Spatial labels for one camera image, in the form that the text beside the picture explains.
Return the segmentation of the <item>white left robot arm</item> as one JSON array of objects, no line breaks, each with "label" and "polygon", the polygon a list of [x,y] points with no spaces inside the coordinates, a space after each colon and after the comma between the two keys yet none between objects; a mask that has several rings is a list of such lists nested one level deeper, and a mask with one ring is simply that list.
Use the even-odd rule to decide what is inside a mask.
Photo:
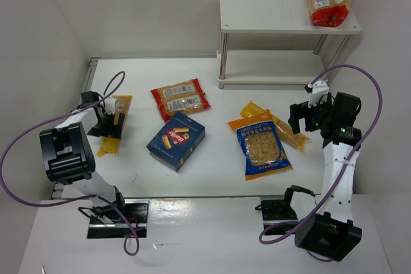
[{"label": "white left robot arm", "polygon": [[118,188],[96,170],[89,136],[121,140],[128,102],[119,96],[106,101],[97,92],[81,93],[81,102],[60,125],[39,134],[46,175],[52,182],[74,187],[90,195],[92,211],[104,221],[117,223],[125,213],[125,200]]}]

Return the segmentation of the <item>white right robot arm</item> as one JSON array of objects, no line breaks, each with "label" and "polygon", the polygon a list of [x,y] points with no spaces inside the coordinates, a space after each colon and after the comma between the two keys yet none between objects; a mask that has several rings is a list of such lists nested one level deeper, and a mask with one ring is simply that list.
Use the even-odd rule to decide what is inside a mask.
[{"label": "white right robot arm", "polygon": [[303,187],[292,185],[284,196],[286,206],[303,225],[295,232],[295,245],[322,262],[341,261],[361,240],[362,229],[353,223],[351,197],[353,178],[362,138],[354,122],[361,109],[356,96],[337,93],[314,94],[309,101],[290,107],[288,120],[299,130],[318,130],[323,138],[324,178],[320,201]]}]

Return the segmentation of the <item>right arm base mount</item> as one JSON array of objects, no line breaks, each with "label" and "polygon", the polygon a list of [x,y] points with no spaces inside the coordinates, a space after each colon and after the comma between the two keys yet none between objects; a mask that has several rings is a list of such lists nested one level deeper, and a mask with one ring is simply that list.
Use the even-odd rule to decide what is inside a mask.
[{"label": "right arm base mount", "polygon": [[254,209],[262,214],[263,229],[283,223],[265,232],[265,235],[284,235],[298,224],[295,211],[284,200],[263,200]]}]

